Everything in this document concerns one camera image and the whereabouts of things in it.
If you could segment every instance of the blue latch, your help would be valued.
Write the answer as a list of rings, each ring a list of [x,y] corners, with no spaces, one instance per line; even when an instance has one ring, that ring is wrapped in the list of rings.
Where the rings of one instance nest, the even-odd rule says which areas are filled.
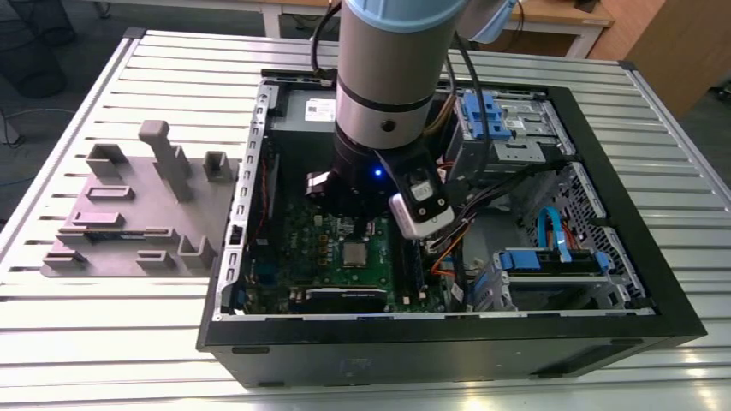
[[[503,126],[503,109],[497,103],[490,93],[483,93],[485,97],[485,110],[489,115],[489,136],[493,140],[510,140],[513,132]],[[477,140],[485,139],[485,130],[481,119],[481,103],[478,102],[478,96],[474,92],[465,94],[465,113],[467,115],[467,121],[473,128],[473,137]]]
[[[499,255],[503,270],[541,270],[538,253],[531,250],[505,251]]]

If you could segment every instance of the wire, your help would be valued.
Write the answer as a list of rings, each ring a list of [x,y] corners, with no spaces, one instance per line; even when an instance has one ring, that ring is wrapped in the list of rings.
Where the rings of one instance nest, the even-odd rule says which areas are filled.
[[[573,249],[578,249],[579,243],[577,241],[577,238],[574,237],[574,233],[571,232],[571,229],[569,228],[569,223],[566,221],[562,221],[561,227],[563,228],[563,231],[567,233],[569,246]]]
[[[506,53],[518,43],[518,40],[521,39],[521,36],[523,35],[523,26],[526,25],[526,10],[523,10],[523,3],[521,0],[518,0],[518,7],[521,8],[521,17],[518,20],[518,27],[517,30],[513,32],[511,36],[511,42],[509,45],[501,50],[502,53]]]
[[[442,131],[445,124],[447,124],[447,122],[450,121],[457,100],[458,96],[455,94],[450,94],[447,100],[445,100],[437,118],[434,119],[433,123],[425,128],[425,137],[427,139],[431,139]]]
[[[15,182],[0,182],[0,187],[14,186],[15,184],[22,184],[23,182],[30,182],[34,179],[36,179],[36,176],[24,178],[22,180],[16,180]]]
[[[442,254],[442,256],[437,259],[437,261],[434,262],[434,265],[433,265],[433,269],[430,270],[430,272],[434,274],[437,271],[438,271],[438,268],[439,268],[439,263],[447,258],[447,255],[450,254],[450,251],[453,251],[453,248],[455,248],[455,246],[458,245],[459,241],[462,240],[462,238],[465,237],[465,234],[467,234],[467,231],[470,230],[470,227],[467,227],[467,229],[465,229],[465,231],[462,232],[462,234],[455,238],[455,240],[453,241],[453,243],[450,244],[450,246],[447,247],[447,250],[445,250],[445,253]]]
[[[455,33],[455,41],[457,41],[457,47],[459,49],[459,54],[462,55],[465,64],[467,66],[467,71],[470,72],[470,77],[473,77],[473,88],[475,89],[474,91],[478,96],[478,104],[481,105],[481,121],[482,121],[482,131],[483,131],[486,150],[485,150],[485,153],[482,154],[481,166],[478,167],[478,172],[475,173],[475,176],[477,176],[475,181],[479,181],[482,174],[485,173],[485,170],[489,166],[489,155],[490,155],[489,113],[486,112],[486,108],[485,108],[485,96],[482,95],[481,78],[478,77],[478,72],[473,64],[473,59],[470,58],[470,54],[467,54],[467,49],[465,47],[463,40],[459,37],[458,33]]]
[[[322,74],[322,68],[320,64],[318,63],[318,44],[320,43],[320,35],[322,30],[324,28],[324,25],[328,24],[330,19],[334,15],[338,14],[340,11],[340,8],[343,7],[343,3],[339,2],[324,14],[324,16],[320,19],[320,22],[318,23],[318,27],[315,28],[315,33],[312,34],[312,42],[310,47],[310,64],[312,65],[312,71],[315,76]]]
[[[11,147],[11,149],[16,149],[19,148],[20,146],[23,146],[23,144],[26,143],[26,139],[23,138],[23,136],[20,136],[12,143],[11,143],[11,138],[8,136],[8,119],[10,118],[14,118],[14,117],[18,117],[18,116],[24,116],[27,115],[28,113],[38,113],[38,112],[42,112],[42,111],[50,111],[50,112],[60,112],[60,113],[68,113],[68,114],[76,114],[76,112],[74,110],[67,110],[67,109],[30,109],[30,110],[24,110],[24,111],[19,111],[18,113],[12,113],[10,115],[6,115],[4,114],[4,110],[3,110],[3,107],[0,107],[0,117],[3,118],[3,136],[4,136],[4,144]]]
[[[18,116],[23,116],[28,113],[38,113],[40,111],[51,111],[51,112],[59,112],[59,113],[76,114],[76,112],[74,110],[67,110],[67,109],[31,109],[31,110],[19,111],[18,113],[10,114],[7,118],[14,118],[14,117],[18,117]]]
[[[458,77],[455,76],[455,68],[453,67],[453,61],[450,60],[450,54],[446,58],[447,63],[447,76],[450,78],[450,94],[458,95]]]

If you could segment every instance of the desk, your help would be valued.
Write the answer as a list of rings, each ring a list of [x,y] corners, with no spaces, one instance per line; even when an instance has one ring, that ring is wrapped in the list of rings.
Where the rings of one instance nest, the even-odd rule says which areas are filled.
[[[602,4],[598,4],[593,13],[585,13],[574,8],[574,1],[523,0],[522,3],[526,12],[525,31],[574,34],[577,36],[566,57],[585,58],[602,35],[602,30],[611,27],[615,22]],[[279,28],[279,16],[282,14],[324,15],[326,7],[267,2],[267,4],[262,4],[260,12],[264,16],[267,37],[279,38],[282,37]],[[517,7],[513,10],[511,21],[506,25],[509,30],[518,29],[519,19],[521,10]]]
[[[485,81],[573,90],[710,333],[677,349],[575,379],[246,390],[195,350],[207,278],[40,274],[94,144],[150,156],[136,134],[156,118],[190,158],[242,158],[260,70],[308,70],[308,50],[304,40],[156,31],[119,44],[0,233],[0,408],[731,409],[731,195],[642,77],[613,62],[473,54]],[[336,60],[323,42],[322,66]]]
[[[264,2],[246,0],[110,0],[111,3],[147,4],[155,6],[192,7],[199,9],[224,9],[256,11],[264,18],[266,36],[282,37],[280,15],[324,15],[327,0],[266,0]],[[526,23],[523,30],[539,33],[574,34],[577,39],[566,57],[585,58],[593,50],[594,43],[606,27],[611,27],[614,19],[599,4],[593,13],[585,13],[574,8],[574,2],[567,0],[523,0]],[[513,20],[506,28],[518,28],[521,12],[513,11]]]
[[[539,33],[562,33],[577,36],[566,57],[586,58],[605,28],[615,23],[613,15],[597,5],[591,13],[574,7],[573,0],[522,0],[526,12],[523,30]],[[506,28],[515,30],[521,19],[521,9],[513,10]]]

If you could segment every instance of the black cable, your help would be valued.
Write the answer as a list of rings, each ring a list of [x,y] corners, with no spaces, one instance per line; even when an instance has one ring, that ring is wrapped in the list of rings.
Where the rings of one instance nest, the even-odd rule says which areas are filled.
[[[320,64],[318,63],[318,44],[320,43],[320,35],[322,30],[324,28],[324,25],[328,24],[330,19],[334,15],[338,14],[340,11],[340,8],[343,7],[343,3],[338,3],[332,9],[328,10],[328,12],[324,14],[324,16],[320,19],[320,22],[318,23],[318,27],[315,28],[315,33],[312,34],[312,42],[310,47],[310,63],[312,65],[312,72],[315,76],[319,76],[323,72],[320,68]]]
[[[4,136],[4,144],[15,150],[20,146],[23,146],[23,143],[26,142],[26,139],[23,139],[22,136],[11,143],[11,137],[8,137],[8,117],[4,114],[3,107],[0,107],[0,117],[3,118],[3,136]]]
[[[467,49],[465,47],[463,40],[459,37],[458,33],[455,33],[455,41],[457,41],[457,47],[459,49],[459,54],[462,54],[462,58],[467,66],[467,71],[470,72],[470,77],[473,77],[473,88],[475,89],[474,91],[478,96],[478,104],[481,105],[481,121],[482,121],[482,137],[485,139],[485,153],[482,154],[481,166],[478,167],[478,171],[475,173],[475,181],[479,181],[485,173],[485,170],[489,167],[489,155],[490,155],[489,113],[485,108],[485,96],[482,95],[481,78],[478,77],[478,71],[475,70],[473,59],[470,58],[470,54],[467,54]]]
[[[455,76],[455,68],[453,67],[453,62],[450,60],[450,54],[447,55],[447,76],[450,78],[450,94],[458,95],[458,78]]]
[[[523,34],[523,26],[526,25],[526,10],[523,10],[523,3],[521,2],[521,0],[518,2],[518,7],[521,9],[521,17],[519,17],[519,20],[518,20],[518,27],[517,27],[517,30],[513,32],[511,42],[501,50],[502,53],[506,53],[515,46],[515,44],[518,43],[518,40],[521,39],[521,36]]]

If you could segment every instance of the white label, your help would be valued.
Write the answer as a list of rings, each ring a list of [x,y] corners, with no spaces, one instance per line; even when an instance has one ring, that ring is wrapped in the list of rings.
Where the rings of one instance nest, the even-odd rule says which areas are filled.
[[[521,120],[505,120],[505,126],[509,128],[526,128]]]
[[[609,24],[609,21],[603,20],[585,20],[585,24],[597,24],[599,26],[606,26]]]
[[[306,104],[307,122],[335,122],[335,99],[310,98]]]
[[[417,201],[425,201],[434,194],[433,184],[430,181],[421,182],[417,186],[411,186],[411,193]]]
[[[465,297],[465,291],[459,288],[458,283],[453,283],[453,295],[455,296],[457,300],[462,302],[462,299]]]

